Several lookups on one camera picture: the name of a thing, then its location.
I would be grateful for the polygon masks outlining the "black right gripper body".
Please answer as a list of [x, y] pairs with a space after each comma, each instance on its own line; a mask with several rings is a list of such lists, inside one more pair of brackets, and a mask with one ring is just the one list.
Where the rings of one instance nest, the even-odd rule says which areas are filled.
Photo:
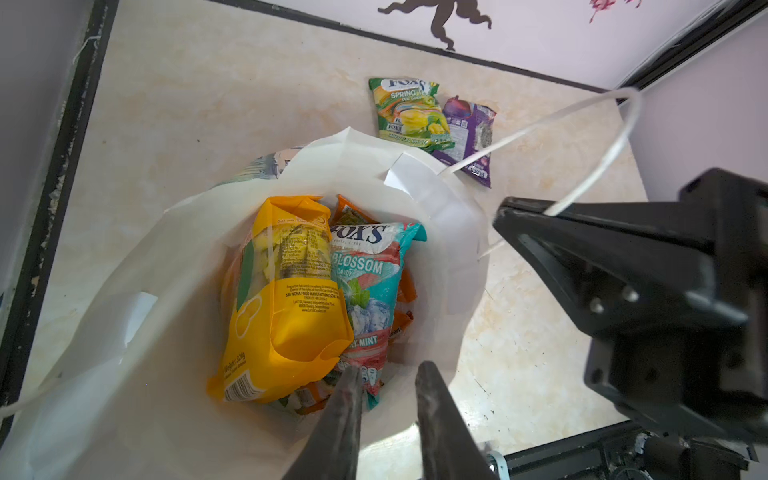
[[717, 246], [742, 288], [749, 321], [726, 330], [664, 330], [594, 338], [586, 382], [623, 413], [662, 431], [767, 439], [767, 187], [722, 169], [676, 202], [716, 211]]

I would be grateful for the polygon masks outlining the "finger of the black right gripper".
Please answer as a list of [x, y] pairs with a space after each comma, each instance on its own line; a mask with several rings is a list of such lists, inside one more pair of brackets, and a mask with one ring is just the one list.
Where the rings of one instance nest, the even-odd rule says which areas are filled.
[[577, 203], [506, 198], [494, 229], [535, 270], [577, 328], [594, 338], [726, 330], [749, 321], [726, 274], [716, 211], [689, 202]]

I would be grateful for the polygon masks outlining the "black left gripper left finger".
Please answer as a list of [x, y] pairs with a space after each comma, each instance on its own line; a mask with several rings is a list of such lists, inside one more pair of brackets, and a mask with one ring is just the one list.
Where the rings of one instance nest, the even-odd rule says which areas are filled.
[[360, 368], [348, 367], [284, 480], [356, 478], [363, 394]]

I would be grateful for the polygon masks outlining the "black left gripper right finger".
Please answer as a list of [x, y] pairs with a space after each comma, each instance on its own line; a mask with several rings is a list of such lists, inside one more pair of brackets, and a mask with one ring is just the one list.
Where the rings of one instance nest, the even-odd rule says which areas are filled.
[[422, 478], [496, 479], [434, 362], [419, 365], [415, 388]]

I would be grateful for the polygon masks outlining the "yellow snack pack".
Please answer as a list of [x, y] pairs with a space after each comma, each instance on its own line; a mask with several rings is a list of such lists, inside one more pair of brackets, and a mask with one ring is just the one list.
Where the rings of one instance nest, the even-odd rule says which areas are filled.
[[258, 210], [221, 285], [226, 347], [209, 396], [270, 403], [319, 380], [354, 334], [332, 278], [331, 212], [316, 196], [273, 196]]

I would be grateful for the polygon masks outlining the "teal Fox's candy bag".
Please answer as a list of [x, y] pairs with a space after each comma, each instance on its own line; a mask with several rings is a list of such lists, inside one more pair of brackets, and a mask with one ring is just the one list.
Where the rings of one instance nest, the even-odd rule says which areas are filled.
[[379, 403], [405, 256], [427, 234], [419, 223], [334, 225], [330, 231], [332, 278], [344, 295], [354, 335], [337, 369], [360, 368], [372, 409]]

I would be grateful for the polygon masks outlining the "purple candy bag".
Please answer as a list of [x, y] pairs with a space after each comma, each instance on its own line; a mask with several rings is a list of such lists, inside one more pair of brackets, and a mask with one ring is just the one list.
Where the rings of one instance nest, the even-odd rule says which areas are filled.
[[449, 98], [443, 106], [454, 146], [435, 150], [432, 155], [450, 166], [493, 143], [493, 122], [497, 113], [490, 107]]

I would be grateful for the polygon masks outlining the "floral paper bag white inside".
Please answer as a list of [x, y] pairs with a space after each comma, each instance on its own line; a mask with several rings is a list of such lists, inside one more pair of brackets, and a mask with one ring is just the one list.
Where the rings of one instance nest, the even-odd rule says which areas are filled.
[[224, 262], [271, 196], [344, 195], [380, 220], [415, 220], [427, 242], [407, 258], [416, 323], [394, 346], [381, 402], [362, 418], [363, 473], [373, 448], [416, 418], [418, 365], [452, 379], [481, 301], [492, 211], [456, 168], [346, 129], [301, 149], [279, 177], [224, 183], [167, 210], [114, 270], [1, 449], [5, 479], [270, 479], [317, 417], [213, 399], [205, 387], [225, 345]]

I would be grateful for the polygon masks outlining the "orange corn chips bag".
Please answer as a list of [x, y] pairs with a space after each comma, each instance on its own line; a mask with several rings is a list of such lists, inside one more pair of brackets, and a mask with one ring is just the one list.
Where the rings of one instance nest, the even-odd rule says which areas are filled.
[[[374, 224], [377, 220], [368, 215], [350, 200], [342, 195], [337, 196], [337, 206], [333, 214], [331, 224], [357, 225]], [[404, 268], [397, 293], [394, 320], [390, 332], [390, 341], [393, 342], [403, 334], [414, 320], [413, 303], [418, 298], [413, 276], [408, 268]]]

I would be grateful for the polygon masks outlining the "green yellow candy bag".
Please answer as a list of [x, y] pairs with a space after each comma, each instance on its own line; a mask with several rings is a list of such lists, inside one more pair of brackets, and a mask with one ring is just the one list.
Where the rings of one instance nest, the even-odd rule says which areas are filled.
[[378, 121], [378, 137], [426, 152], [454, 147], [437, 100], [439, 84], [410, 78], [368, 81]]

